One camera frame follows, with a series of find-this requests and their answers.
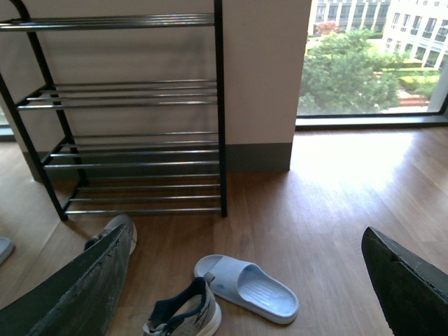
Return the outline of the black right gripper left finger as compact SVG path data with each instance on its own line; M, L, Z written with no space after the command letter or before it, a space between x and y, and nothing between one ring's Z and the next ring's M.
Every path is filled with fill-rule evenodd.
M105 335L127 275L132 233L122 224L1 310L2 335Z

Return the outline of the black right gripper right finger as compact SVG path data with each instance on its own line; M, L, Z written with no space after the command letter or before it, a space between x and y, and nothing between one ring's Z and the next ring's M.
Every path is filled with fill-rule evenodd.
M447 274L373 227L361 250L394 335L447 334Z

